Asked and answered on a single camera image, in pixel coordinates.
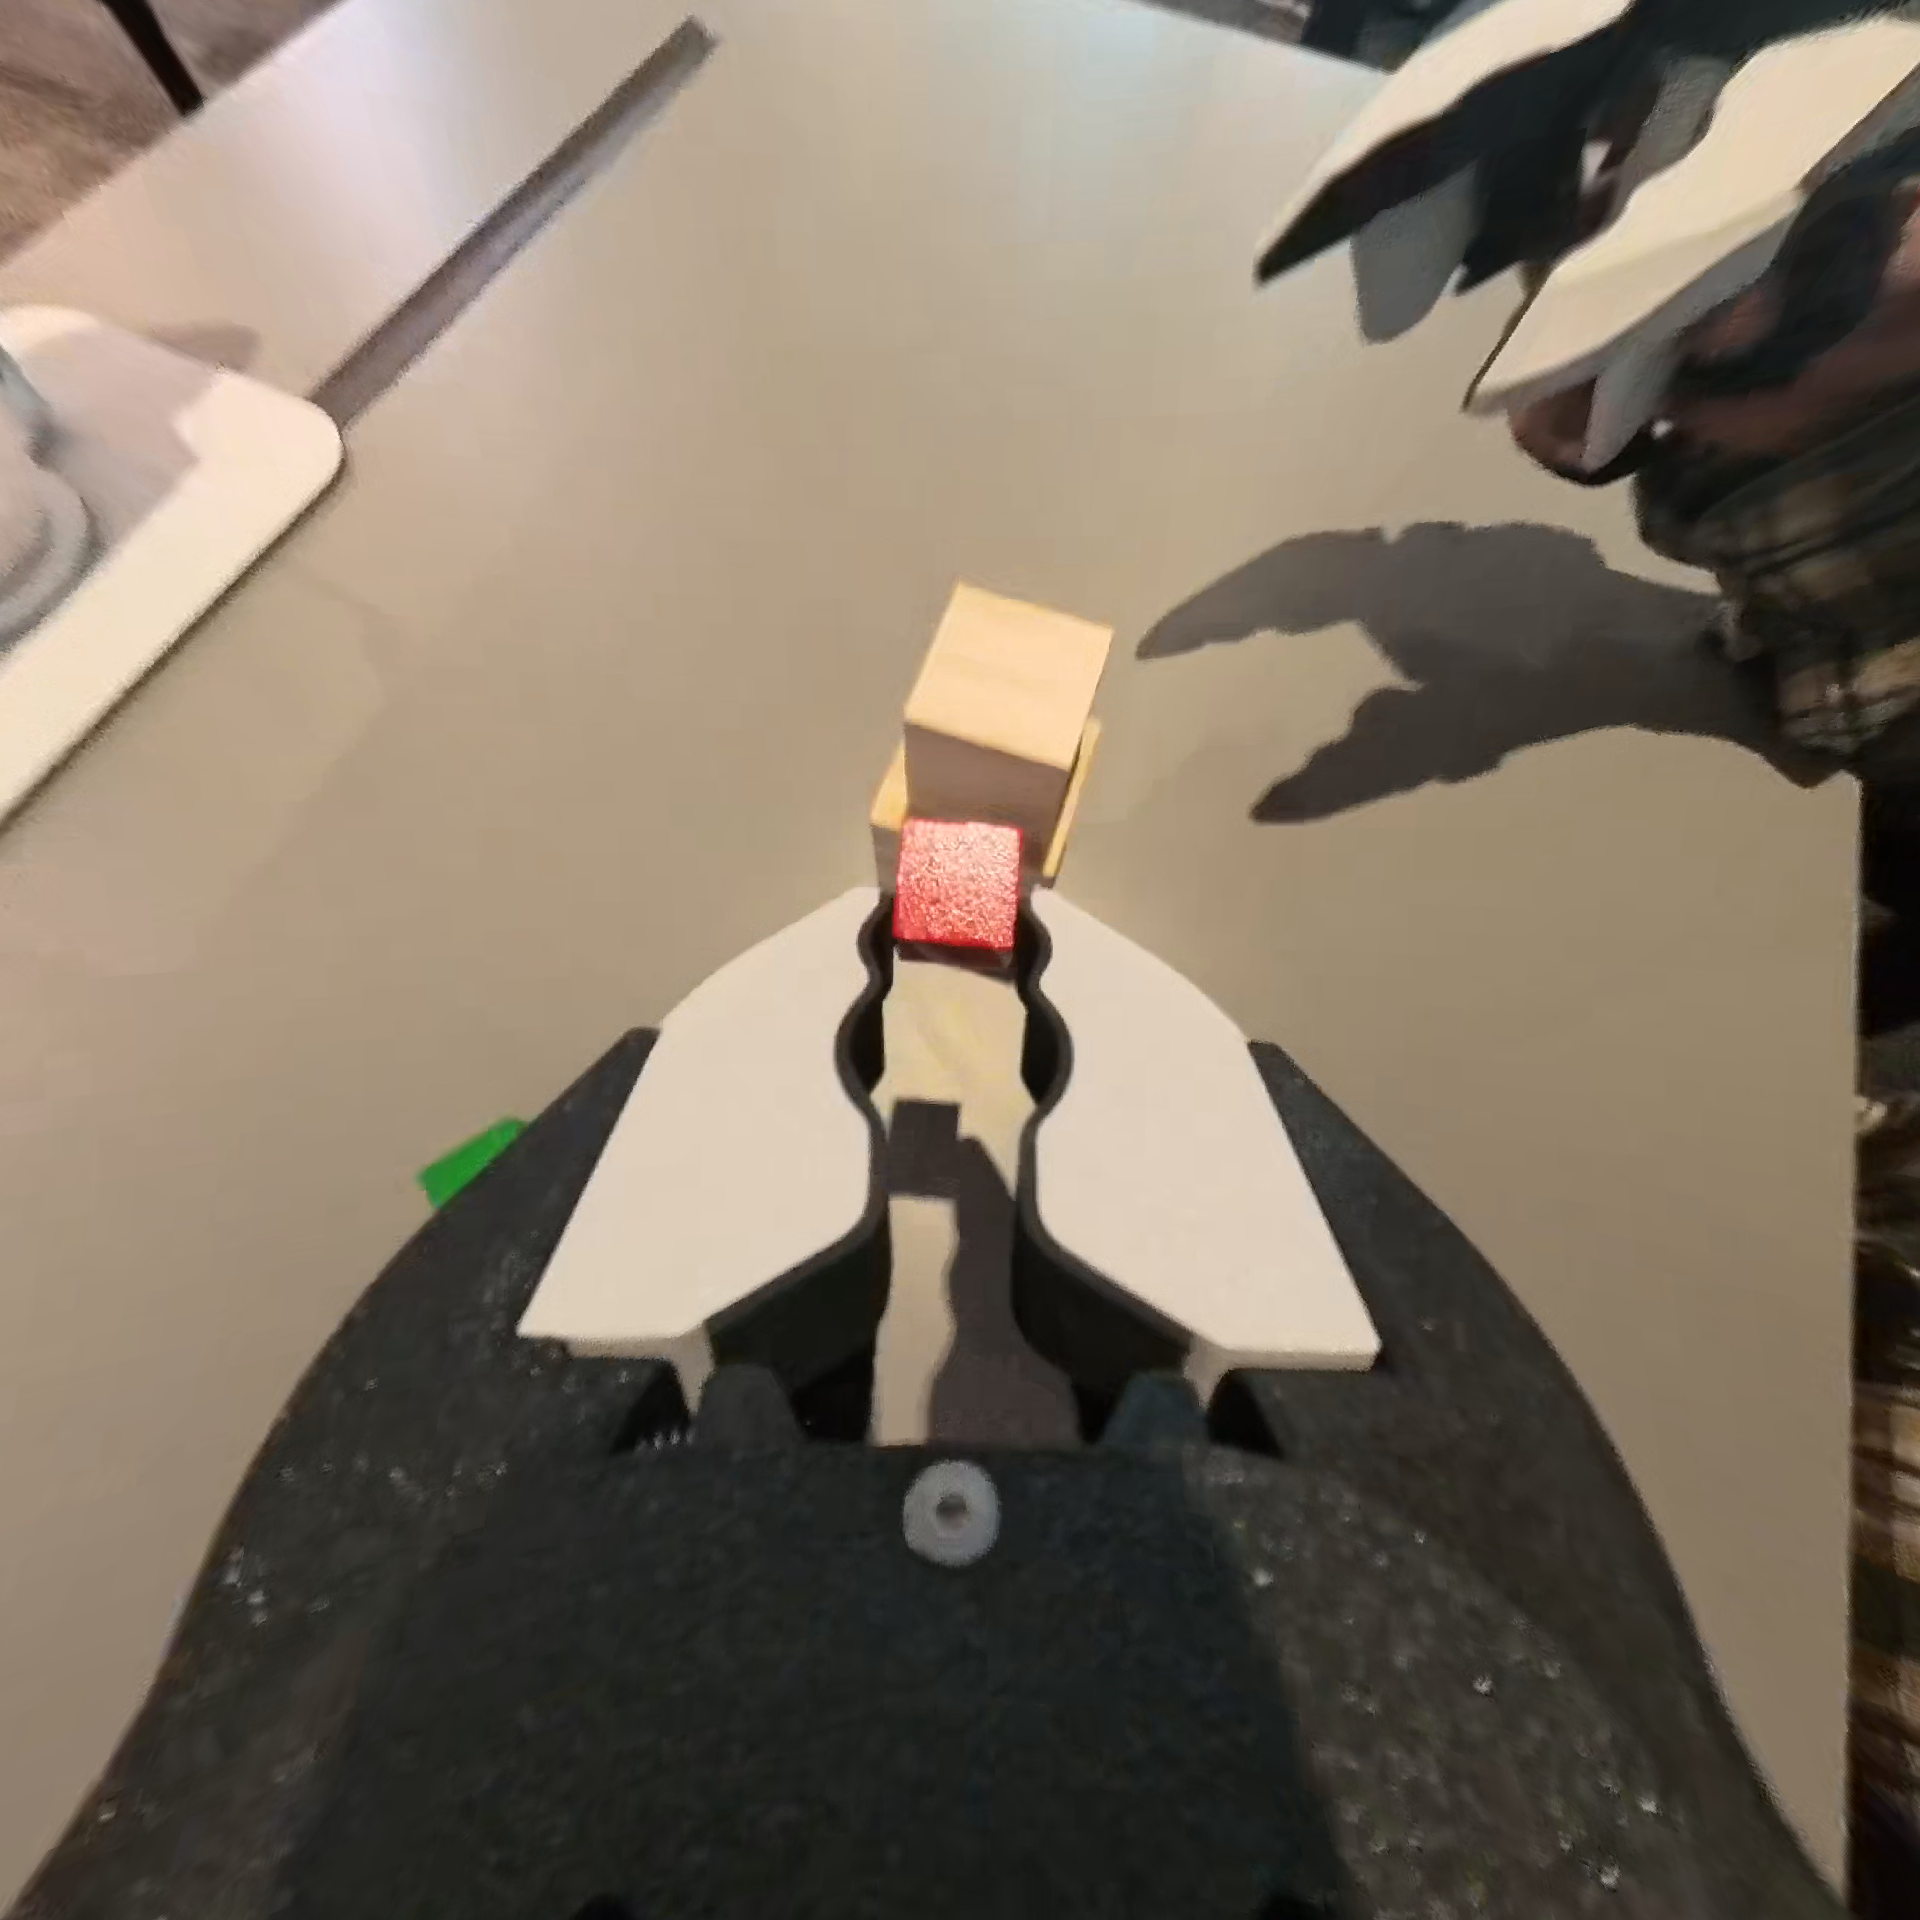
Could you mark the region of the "small green cube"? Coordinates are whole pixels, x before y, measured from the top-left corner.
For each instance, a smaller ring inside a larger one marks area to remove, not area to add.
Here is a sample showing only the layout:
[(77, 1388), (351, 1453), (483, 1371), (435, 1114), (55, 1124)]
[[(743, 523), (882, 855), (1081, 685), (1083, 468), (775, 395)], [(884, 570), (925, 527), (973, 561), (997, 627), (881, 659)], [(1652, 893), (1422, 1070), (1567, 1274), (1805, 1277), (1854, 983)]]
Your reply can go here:
[(500, 1118), (437, 1155), (415, 1174), (415, 1187), (430, 1210), (443, 1210), (454, 1196), (479, 1180), (525, 1132), (525, 1119)]

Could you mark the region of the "small wooden cube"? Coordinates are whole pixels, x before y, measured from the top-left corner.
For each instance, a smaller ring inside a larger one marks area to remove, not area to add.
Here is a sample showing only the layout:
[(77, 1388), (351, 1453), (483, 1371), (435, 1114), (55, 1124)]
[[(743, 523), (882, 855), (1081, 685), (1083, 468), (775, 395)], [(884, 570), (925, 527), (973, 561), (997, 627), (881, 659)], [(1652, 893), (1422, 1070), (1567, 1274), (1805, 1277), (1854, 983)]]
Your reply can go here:
[(902, 703), (905, 813), (1011, 825), (1042, 853), (1110, 652), (1109, 625), (957, 583)]

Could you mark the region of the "large wooden cube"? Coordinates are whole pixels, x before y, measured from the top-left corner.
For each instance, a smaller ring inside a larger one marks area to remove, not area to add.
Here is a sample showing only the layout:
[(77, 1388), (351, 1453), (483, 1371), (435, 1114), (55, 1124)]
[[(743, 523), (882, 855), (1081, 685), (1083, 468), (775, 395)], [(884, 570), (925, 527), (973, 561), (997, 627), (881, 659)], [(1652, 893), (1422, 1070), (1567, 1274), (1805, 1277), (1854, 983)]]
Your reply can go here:
[[(1083, 724), (1083, 732), (1077, 742), (1077, 753), (1071, 758), (1071, 769), (1066, 777), (1062, 796), (1059, 806), (1049, 813), (1044, 825), (1034, 827), (1029, 822), (1020, 822), (1006, 815), (997, 815), (981, 806), (965, 806), (957, 803), (938, 803), (938, 799), (917, 799), (910, 788), (908, 766), (905, 766), (905, 746), (895, 742), (891, 757), (886, 758), (878, 787), (871, 797), (871, 845), (873, 845), (873, 866), (876, 866), (876, 883), (881, 886), (881, 901), (886, 910), (886, 932), (891, 956), (899, 964), (914, 964), (925, 969), (945, 969), (961, 977), (981, 977), (990, 983), (1004, 986), (1020, 986), (1023, 983), (1027, 971), (1034, 967), (1034, 943), (1035, 934), (1029, 926), (1034, 916), (1034, 901), (1035, 895), (1052, 890), (1066, 869), (1066, 857), (1071, 845), (1071, 833), (1078, 825), (1078, 818), (1085, 806), (1087, 787), (1093, 771), (1098, 766), (1098, 753), (1102, 746), (1102, 724), (1099, 719), (1090, 717)], [(1020, 902), (1020, 919), (1017, 919), (1017, 946), (1011, 957), (999, 963), (990, 957), (973, 957), (953, 950), (929, 950), (929, 948), (908, 948), (899, 946), (894, 940), (894, 890), (895, 890), (895, 857), (899, 857), (899, 834), (908, 815), (922, 818), (938, 818), (938, 820), (973, 820), (973, 822), (997, 822), (997, 825), (1015, 825), (1023, 834), (1023, 874), (1021, 874), (1021, 902)]]

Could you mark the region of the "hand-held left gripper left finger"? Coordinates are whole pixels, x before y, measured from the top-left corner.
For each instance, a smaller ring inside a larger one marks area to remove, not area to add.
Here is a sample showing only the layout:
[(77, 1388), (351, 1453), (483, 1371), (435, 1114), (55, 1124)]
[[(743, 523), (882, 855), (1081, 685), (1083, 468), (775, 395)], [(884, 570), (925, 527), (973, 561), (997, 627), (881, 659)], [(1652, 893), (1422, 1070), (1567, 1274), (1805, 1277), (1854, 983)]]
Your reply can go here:
[(795, 1397), (873, 1355), (891, 1287), (882, 1003), (891, 906), (858, 885), (661, 1021), (516, 1333), (661, 1361), (698, 1402), (754, 1364)]

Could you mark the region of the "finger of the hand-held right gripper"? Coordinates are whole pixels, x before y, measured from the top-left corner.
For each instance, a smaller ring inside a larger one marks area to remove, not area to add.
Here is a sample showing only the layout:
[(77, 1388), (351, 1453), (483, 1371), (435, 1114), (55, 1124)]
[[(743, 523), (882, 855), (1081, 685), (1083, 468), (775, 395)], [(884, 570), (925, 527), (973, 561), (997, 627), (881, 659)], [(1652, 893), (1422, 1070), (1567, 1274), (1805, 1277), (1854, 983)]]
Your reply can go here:
[(1657, 425), (1692, 330), (1765, 275), (1817, 189), (1916, 138), (1916, 71), (1916, 22), (1845, 20), (1665, 82), (1610, 210), (1527, 298), (1468, 412), (1574, 395), (1572, 470), (1623, 457)]
[(1442, 298), (1551, 255), (1578, 227), (1629, 12), (1459, 6), (1313, 165), (1258, 254), (1258, 284), (1346, 250), (1359, 334), (1378, 345)]

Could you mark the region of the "person's right forearm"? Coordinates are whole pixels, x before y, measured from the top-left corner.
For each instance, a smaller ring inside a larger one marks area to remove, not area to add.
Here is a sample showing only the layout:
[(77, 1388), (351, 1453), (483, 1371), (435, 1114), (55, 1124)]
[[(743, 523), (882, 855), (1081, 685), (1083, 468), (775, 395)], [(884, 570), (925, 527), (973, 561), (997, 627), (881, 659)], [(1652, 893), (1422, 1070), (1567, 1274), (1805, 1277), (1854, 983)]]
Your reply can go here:
[(1798, 755), (1916, 783), (1916, 405), (1795, 455), (1669, 439), (1639, 468), (1635, 505), (1655, 553), (1714, 578), (1721, 652), (1759, 673)]

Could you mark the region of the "person's right hand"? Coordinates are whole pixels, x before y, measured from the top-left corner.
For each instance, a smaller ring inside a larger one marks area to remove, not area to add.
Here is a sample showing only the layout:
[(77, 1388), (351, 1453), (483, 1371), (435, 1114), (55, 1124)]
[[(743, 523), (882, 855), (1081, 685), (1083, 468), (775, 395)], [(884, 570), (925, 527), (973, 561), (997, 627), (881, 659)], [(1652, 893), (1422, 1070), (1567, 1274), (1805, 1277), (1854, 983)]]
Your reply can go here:
[(1699, 322), (1636, 467), (1716, 494), (1916, 399), (1916, 138), (1814, 191), (1765, 275)]

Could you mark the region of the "white monitor stand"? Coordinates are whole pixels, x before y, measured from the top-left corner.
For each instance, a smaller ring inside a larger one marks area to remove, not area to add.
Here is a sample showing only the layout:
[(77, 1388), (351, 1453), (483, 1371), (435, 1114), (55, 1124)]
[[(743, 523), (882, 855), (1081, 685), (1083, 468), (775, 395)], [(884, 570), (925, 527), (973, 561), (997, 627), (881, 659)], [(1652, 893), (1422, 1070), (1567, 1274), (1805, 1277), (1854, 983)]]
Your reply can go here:
[(342, 467), (310, 399), (76, 309), (4, 309), (4, 822)]

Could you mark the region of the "person's plaid shirt torso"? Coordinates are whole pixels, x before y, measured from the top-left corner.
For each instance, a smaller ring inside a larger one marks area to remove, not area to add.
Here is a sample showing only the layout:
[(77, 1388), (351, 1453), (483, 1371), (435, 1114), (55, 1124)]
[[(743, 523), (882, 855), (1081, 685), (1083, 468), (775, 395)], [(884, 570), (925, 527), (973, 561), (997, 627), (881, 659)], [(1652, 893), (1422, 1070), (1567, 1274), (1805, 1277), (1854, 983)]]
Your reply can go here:
[(1862, 782), (1846, 1903), (1918, 1915), (1918, 799)]

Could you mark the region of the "small red cube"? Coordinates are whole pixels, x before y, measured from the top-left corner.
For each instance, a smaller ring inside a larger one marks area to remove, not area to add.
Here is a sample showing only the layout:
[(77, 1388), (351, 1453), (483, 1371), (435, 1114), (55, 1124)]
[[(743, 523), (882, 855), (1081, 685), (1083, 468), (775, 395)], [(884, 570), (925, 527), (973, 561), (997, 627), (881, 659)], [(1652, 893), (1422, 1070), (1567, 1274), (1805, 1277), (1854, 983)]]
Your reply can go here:
[(994, 963), (1011, 957), (1021, 874), (1020, 827), (908, 815), (895, 857), (895, 943)]

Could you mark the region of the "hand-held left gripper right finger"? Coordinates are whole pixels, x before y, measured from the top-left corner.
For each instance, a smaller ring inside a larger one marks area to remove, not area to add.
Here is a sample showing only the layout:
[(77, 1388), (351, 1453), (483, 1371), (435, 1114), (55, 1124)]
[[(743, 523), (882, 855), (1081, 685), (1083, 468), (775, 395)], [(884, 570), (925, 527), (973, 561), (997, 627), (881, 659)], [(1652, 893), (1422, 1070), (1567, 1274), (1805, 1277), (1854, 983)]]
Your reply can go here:
[(1380, 1357), (1329, 1213), (1235, 1019), (1062, 895), (1017, 926), (1017, 1329), (1078, 1411), (1139, 1377)]

